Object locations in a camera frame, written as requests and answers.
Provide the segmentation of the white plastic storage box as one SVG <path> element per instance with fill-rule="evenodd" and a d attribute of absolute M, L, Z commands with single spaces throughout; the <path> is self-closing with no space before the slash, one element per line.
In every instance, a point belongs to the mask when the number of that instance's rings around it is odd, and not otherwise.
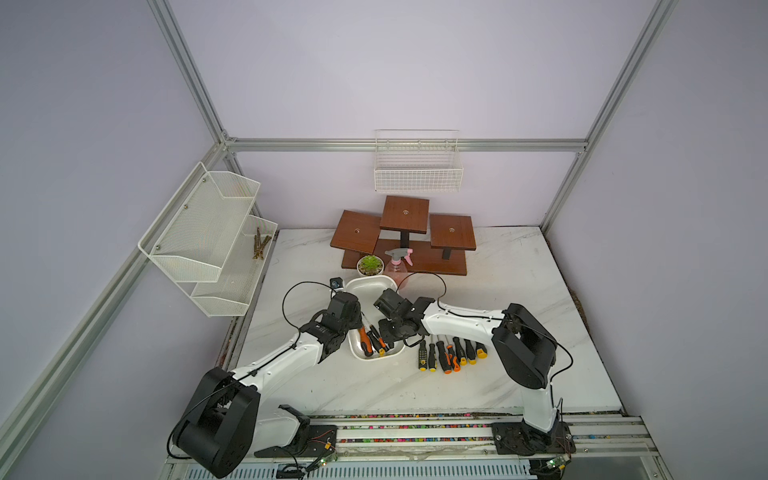
<path fill-rule="evenodd" d="M 366 329 L 367 335 L 371 325 L 373 325 L 379 333 L 378 323 L 381 319 L 384 319 L 384 315 L 374 307 L 374 302 L 387 288 L 395 290 L 397 285 L 390 277 L 386 275 L 359 277 L 349 280 L 344 284 L 344 291 L 356 295 L 360 301 L 363 327 Z M 351 331 L 348 334 L 347 339 L 353 357 L 359 361 L 383 361 L 384 359 L 399 355 L 405 349 L 404 343 L 402 341 L 398 341 L 393 346 L 387 344 L 389 350 L 384 357 L 380 357 L 376 350 L 374 350 L 374 353 L 371 357 L 365 357 L 360 346 L 358 330 Z"/>

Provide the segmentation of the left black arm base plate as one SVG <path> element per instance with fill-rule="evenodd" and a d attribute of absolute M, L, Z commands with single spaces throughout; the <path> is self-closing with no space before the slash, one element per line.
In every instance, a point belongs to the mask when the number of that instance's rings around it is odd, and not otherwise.
<path fill-rule="evenodd" d="M 338 427 L 316 424 L 288 404 L 280 404 L 266 414 L 260 413 L 251 445 L 256 458 L 310 457 L 336 445 Z"/>

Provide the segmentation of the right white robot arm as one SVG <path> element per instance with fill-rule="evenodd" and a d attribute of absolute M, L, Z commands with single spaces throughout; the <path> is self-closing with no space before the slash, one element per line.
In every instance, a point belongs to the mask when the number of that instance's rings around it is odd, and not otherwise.
<path fill-rule="evenodd" d="M 443 335 L 493 348 L 508 377 L 521 386 L 523 424 L 546 434 L 553 431 L 557 409 L 550 370 L 557 342 L 526 307 L 511 303 L 502 310 L 477 310 L 429 297 L 411 302 L 392 289 L 384 290 L 373 306 L 384 315 L 379 331 L 388 342 Z"/>

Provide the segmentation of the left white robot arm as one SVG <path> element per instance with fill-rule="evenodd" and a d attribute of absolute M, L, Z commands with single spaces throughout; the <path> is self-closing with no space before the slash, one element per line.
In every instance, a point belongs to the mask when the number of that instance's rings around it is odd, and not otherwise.
<path fill-rule="evenodd" d="M 176 446 L 217 478 L 229 475 L 251 450 L 260 402 L 297 374 L 335 353 L 362 326 L 357 296 L 334 294 L 298 336 L 251 367 L 215 367 L 202 377 L 167 446 Z"/>

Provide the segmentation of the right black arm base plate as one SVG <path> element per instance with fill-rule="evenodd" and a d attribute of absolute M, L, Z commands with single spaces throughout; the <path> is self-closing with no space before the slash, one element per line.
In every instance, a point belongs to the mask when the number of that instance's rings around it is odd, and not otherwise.
<path fill-rule="evenodd" d="M 576 451 L 569 426 L 560 420 L 547 432 L 523 421 L 492 423 L 491 432 L 500 455 L 573 454 Z"/>

